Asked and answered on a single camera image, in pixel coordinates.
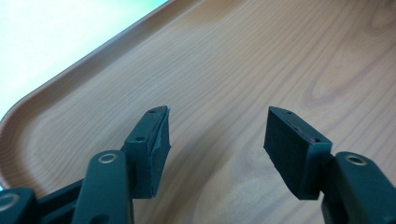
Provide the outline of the wooden tray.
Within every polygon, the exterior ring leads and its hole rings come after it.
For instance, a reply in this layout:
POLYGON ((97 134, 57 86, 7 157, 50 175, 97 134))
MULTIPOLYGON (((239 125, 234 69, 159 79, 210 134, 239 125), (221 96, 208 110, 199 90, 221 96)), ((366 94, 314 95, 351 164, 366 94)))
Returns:
POLYGON ((158 194, 136 224, 323 224, 264 150, 270 106, 396 185, 396 0, 173 0, 0 121, 0 186, 46 195, 170 109, 158 194))

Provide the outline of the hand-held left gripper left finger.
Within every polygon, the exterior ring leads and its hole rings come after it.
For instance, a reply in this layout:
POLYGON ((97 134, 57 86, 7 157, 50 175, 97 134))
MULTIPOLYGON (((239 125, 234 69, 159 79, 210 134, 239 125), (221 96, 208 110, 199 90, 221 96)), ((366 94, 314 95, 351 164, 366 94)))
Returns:
POLYGON ((151 199, 158 192, 171 148, 169 112, 166 105, 151 108, 124 141, 121 150, 128 163, 133 199, 151 199))

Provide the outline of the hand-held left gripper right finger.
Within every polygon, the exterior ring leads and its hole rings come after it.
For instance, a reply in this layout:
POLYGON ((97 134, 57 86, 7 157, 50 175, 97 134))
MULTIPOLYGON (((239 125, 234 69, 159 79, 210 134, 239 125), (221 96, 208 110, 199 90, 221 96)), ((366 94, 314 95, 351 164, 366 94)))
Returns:
POLYGON ((270 106, 263 148, 295 197, 318 198, 321 167, 332 149, 327 137, 294 112, 270 106))

